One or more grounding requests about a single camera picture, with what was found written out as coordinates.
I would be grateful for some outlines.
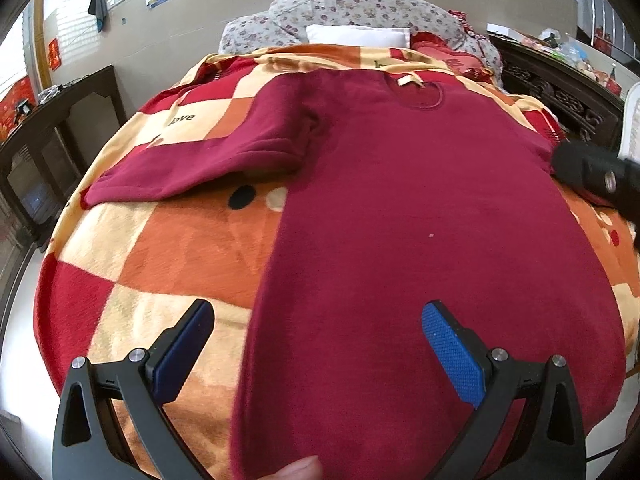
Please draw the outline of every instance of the floral pillow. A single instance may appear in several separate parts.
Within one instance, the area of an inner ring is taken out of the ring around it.
[[[307,25],[365,25],[428,30],[457,49],[466,39],[458,19],[423,0],[275,0],[269,8],[273,23],[307,43]]]
[[[500,76],[502,75],[502,57],[500,56],[500,51],[491,43],[488,37],[474,31],[473,27],[471,27],[466,20],[466,12],[449,9],[449,14],[460,22],[460,25],[462,25],[462,28],[466,32],[466,40],[465,43],[460,46],[460,50],[469,52],[481,59],[486,67],[494,71],[496,79],[500,82]]]
[[[265,46],[286,46],[298,43],[300,40],[275,25],[265,10],[227,23],[222,32],[218,52],[231,55],[248,54]]]

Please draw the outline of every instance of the polka dot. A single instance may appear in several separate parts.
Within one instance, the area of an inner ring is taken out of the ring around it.
[[[287,199],[287,188],[277,187],[270,191],[265,199],[267,207],[277,213],[282,213],[284,209],[284,203]]]
[[[244,209],[251,202],[254,201],[254,198],[255,198],[254,186],[240,186],[229,197],[229,202],[227,203],[227,205],[234,210]]]

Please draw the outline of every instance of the wooden furniture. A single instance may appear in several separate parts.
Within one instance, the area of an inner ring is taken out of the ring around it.
[[[123,126],[126,113],[113,66],[107,66],[38,106],[0,146],[0,193],[38,247],[91,163],[82,157],[66,118],[92,93],[111,99]]]
[[[622,136],[624,101],[565,63],[518,43],[490,34],[500,50],[504,89],[542,101],[568,137],[617,151]]]

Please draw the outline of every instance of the sweater sleeve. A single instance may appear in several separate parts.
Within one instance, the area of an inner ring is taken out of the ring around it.
[[[160,144],[127,156],[92,183],[85,204],[153,202],[236,171],[297,170],[315,122],[304,105],[303,76],[283,74],[267,83],[226,137]]]

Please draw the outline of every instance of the checkered blanket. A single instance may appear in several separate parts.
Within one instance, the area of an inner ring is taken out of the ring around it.
[[[36,338],[60,391],[73,357],[105,362],[122,359],[135,347],[148,348],[195,298],[208,299],[216,311],[216,328],[180,396],[165,411],[218,480],[230,476],[228,421],[242,347],[284,207],[288,176],[233,173],[176,196],[158,197],[164,200],[157,202],[89,207],[85,197],[105,171],[117,164],[135,165],[142,150],[232,135],[254,96],[272,78],[319,68],[384,70],[416,80],[421,71],[438,71],[491,99],[551,142],[560,135],[557,123],[537,100],[504,95],[417,52],[302,44],[247,56],[207,56],[113,136],[53,233],[36,294]],[[230,207],[230,197],[245,186],[255,189],[255,197],[242,208]],[[640,278],[628,225],[613,210],[594,209],[560,186],[559,192],[607,272],[630,349],[638,326]],[[116,408],[134,455],[145,470],[153,471],[124,407]]]

